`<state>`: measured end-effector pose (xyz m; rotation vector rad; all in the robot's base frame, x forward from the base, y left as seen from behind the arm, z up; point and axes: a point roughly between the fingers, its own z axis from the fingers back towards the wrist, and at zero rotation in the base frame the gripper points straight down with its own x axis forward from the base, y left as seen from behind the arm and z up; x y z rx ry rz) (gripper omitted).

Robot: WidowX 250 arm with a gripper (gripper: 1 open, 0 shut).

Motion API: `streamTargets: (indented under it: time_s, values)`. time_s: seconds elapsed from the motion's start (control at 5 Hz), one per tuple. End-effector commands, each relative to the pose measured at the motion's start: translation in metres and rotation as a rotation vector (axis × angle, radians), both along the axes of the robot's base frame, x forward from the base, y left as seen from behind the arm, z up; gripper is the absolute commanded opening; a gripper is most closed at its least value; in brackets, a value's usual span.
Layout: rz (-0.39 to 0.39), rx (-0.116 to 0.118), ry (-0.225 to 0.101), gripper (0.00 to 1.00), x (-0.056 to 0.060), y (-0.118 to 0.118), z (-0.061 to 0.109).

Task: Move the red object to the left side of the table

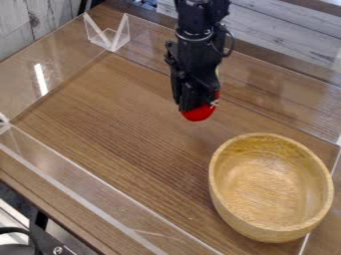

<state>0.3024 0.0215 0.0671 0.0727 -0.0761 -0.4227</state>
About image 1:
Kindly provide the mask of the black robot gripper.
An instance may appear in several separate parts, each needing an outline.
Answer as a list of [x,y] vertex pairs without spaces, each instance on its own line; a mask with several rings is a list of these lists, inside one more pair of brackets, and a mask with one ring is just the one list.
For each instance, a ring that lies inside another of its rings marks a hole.
[[166,41],[166,62],[170,65],[173,99],[182,112],[207,106],[213,109],[220,99],[220,83],[206,84],[191,77],[218,68],[225,58],[225,32],[202,34],[175,32],[175,41]]

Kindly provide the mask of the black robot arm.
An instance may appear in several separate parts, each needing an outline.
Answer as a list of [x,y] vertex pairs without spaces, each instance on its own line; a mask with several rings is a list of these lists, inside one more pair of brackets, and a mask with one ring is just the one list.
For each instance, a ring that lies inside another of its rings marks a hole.
[[230,0],[174,0],[175,40],[166,41],[173,99],[183,113],[217,106],[217,69],[234,50],[234,36],[222,23]]

